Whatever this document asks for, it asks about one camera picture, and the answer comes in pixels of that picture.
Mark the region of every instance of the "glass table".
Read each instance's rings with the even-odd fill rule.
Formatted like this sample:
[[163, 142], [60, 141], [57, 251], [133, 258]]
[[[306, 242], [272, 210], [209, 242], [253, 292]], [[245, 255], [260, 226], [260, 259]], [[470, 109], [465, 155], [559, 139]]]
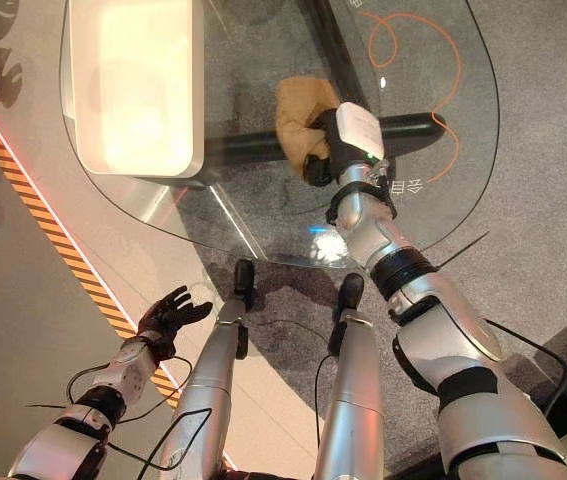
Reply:
[[[336, 182], [319, 188], [296, 176], [274, 131], [278, 83], [315, 76], [387, 126], [396, 222], [419, 248], [471, 213], [494, 163], [498, 103], [489, 57], [463, 0], [201, 1], [205, 162], [215, 165], [214, 179], [192, 185], [86, 170], [114, 205], [169, 234], [238, 255], [352, 266], [325, 222]], [[67, 35], [66, 15], [60, 93], [76, 151]], [[426, 112], [408, 122], [430, 121], [432, 111], [445, 119], [440, 135], [424, 148], [403, 148], [396, 116]]]

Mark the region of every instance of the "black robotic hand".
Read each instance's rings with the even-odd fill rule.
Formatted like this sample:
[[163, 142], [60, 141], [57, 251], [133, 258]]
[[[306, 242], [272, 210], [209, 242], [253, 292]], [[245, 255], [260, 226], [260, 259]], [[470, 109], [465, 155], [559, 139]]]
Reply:
[[174, 355], [176, 332], [184, 325], [203, 320], [210, 314], [212, 303], [194, 306], [185, 285], [152, 305], [139, 322], [137, 339], [143, 339], [158, 362]]

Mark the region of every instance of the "white tray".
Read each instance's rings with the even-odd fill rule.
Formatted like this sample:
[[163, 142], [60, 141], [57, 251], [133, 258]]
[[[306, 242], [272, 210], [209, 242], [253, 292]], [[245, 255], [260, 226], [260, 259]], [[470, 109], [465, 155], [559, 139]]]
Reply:
[[201, 0], [70, 0], [69, 23], [83, 165], [195, 175], [204, 138]]

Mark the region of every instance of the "hazard tape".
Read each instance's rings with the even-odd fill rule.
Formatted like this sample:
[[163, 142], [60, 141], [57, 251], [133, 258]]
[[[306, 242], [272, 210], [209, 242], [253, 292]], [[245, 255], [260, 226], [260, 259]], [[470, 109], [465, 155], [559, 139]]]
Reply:
[[[121, 308], [116, 297], [99, 276], [98, 272], [79, 250], [76, 242], [50, 208], [27, 172], [23, 170], [18, 159], [1, 135], [0, 169], [30, 211], [30, 214], [39, 224], [41, 230], [43, 230], [65, 264], [79, 281], [83, 290], [90, 296], [92, 302], [96, 304], [118, 336], [121, 338], [133, 337], [136, 334], [134, 323]], [[167, 403], [172, 407], [176, 407], [180, 391], [178, 385], [167, 375], [166, 371], [159, 367], [154, 372], [151, 380], [161, 395], [165, 397], [171, 396], [171, 398], [167, 399]]]

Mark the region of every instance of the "silver robot leg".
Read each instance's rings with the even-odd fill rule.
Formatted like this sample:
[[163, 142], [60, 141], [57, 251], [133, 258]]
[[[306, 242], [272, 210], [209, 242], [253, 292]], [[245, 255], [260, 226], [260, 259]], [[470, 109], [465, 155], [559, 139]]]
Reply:
[[[183, 413], [211, 408], [210, 417], [196, 436], [187, 456], [175, 470], [163, 472], [162, 480], [181, 478], [209, 480], [222, 469], [223, 447], [232, 406], [232, 374], [239, 347], [239, 330], [245, 303], [230, 299], [219, 312], [214, 330], [194, 367], [179, 400], [175, 418]], [[173, 465], [182, 455], [208, 414], [185, 417], [167, 438], [161, 465]]]
[[345, 334], [314, 478], [378, 480], [383, 478], [384, 422], [372, 324], [351, 309], [339, 321], [345, 322]]

